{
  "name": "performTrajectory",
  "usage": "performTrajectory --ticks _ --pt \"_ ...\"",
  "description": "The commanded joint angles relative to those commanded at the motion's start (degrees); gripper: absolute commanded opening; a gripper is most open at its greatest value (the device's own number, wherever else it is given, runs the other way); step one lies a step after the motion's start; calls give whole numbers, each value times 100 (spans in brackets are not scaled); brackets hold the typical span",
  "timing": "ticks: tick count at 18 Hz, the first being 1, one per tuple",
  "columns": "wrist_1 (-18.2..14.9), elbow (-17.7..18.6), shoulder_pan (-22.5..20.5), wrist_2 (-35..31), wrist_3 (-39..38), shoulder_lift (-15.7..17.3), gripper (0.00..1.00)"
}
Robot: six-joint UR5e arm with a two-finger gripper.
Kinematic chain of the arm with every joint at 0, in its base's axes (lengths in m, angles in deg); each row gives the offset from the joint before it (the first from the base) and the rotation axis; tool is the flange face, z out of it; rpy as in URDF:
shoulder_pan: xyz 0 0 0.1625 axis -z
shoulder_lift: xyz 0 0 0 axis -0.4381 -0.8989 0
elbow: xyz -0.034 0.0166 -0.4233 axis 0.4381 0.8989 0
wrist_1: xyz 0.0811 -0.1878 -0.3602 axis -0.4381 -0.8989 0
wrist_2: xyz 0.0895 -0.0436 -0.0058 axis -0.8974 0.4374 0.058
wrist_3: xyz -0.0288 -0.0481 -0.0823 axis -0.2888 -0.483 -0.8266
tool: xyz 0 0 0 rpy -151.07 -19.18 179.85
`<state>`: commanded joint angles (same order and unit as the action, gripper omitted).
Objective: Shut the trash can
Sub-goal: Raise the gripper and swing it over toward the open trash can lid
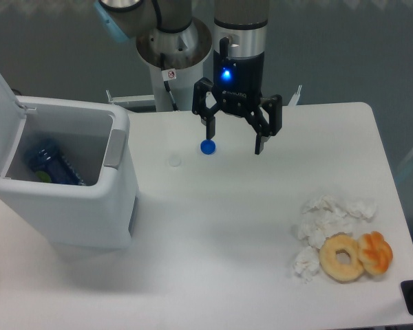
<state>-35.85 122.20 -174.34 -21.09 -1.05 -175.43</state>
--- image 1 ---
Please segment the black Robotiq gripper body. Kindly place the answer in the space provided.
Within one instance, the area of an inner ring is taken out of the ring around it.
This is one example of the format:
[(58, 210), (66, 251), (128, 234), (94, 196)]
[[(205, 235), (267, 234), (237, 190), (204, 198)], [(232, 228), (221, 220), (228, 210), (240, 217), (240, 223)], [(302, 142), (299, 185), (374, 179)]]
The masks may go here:
[(223, 112), (245, 118), (260, 104), (264, 56), (213, 56), (212, 94)]

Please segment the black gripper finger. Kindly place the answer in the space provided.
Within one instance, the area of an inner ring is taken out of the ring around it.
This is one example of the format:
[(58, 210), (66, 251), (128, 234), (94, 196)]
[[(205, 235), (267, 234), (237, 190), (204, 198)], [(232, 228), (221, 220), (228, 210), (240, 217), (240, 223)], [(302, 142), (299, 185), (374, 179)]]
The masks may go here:
[(202, 77), (194, 84), (192, 112), (199, 115), (204, 121), (206, 127), (206, 139), (212, 140), (215, 136), (215, 114), (220, 110), (220, 105), (207, 107), (207, 93), (210, 92), (217, 100), (219, 94), (218, 88), (208, 78)]
[(275, 94), (269, 98), (260, 98), (258, 102), (244, 101), (244, 118), (255, 131), (255, 154), (264, 149), (264, 143), (276, 136), (282, 128), (282, 96)]

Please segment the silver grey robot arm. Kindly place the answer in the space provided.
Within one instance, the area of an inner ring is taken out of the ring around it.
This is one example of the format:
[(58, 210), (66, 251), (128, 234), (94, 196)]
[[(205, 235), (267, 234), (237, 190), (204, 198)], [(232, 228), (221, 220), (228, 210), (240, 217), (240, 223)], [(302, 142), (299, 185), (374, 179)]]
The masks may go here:
[(255, 152), (282, 128), (282, 97), (262, 94), (269, 3), (215, 1), (214, 27), (192, 13), (191, 1), (96, 1), (112, 38), (134, 39), (148, 65), (157, 111), (191, 111), (213, 152), (215, 116), (244, 118)]

